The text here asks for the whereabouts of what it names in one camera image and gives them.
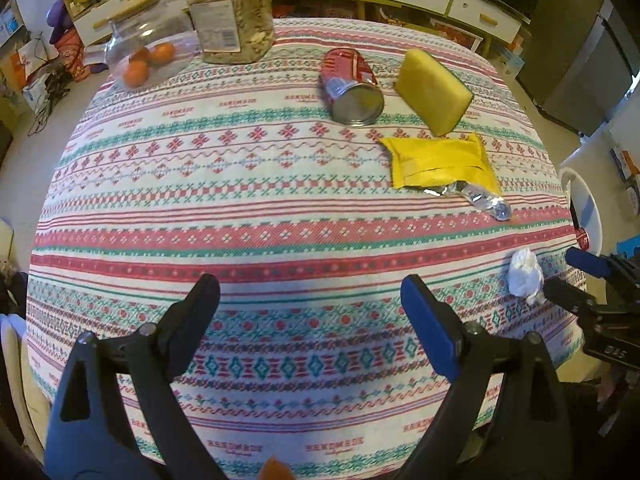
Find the jar of oats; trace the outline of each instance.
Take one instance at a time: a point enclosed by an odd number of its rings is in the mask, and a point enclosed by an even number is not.
[[[273,44],[271,0],[187,0],[203,60],[259,60]]]

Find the tablecloth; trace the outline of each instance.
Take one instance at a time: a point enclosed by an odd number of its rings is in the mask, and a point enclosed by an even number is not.
[[[372,126],[331,121],[323,54],[352,46],[385,95]],[[381,137],[431,137],[393,88],[404,52],[423,48],[473,92],[450,137],[477,132],[513,208],[497,222],[458,198],[393,189]],[[148,91],[107,83],[56,168],[31,257],[30,359],[53,399],[84,330],[125,335],[158,320],[203,272],[220,308],[173,384],[230,478],[270,455],[299,478],[364,478],[397,468],[447,382],[404,316],[399,284],[420,274],[463,320],[543,334],[559,364],[580,331],[557,307],[510,296],[514,250],[545,275],[584,285],[566,199],[540,138],[483,58],[448,40],[378,23],[276,20],[250,65],[194,60]],[[494,378],[479,422],[490,418]],[[130,378],[122,396],[140,449],[160,459]]]

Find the transparent container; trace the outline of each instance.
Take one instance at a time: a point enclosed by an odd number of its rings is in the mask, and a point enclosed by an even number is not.
[[[187,1],[204,61],[252,63],[271,48],[271,0]]]
[[[167,0],[133,0],[107,21],[113,34],[84,51],[84,64],[106,63],[122,89],[142,90],[183,70],[198,38],[186,12]]]

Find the white crumpled paper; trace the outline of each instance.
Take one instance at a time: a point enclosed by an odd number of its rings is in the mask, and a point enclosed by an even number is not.
[[[527,298],[527,304],[530,306],[545,301],[542,295],[542,269],[536,255],[527,247],[513,253],[507,283],[509,292],[519,298]]]

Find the sponge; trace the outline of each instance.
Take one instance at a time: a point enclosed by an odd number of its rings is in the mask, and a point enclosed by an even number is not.
[[[450,133],[474,98],[444,65],[419,48],[404,54],[396,91],[436,136]]]

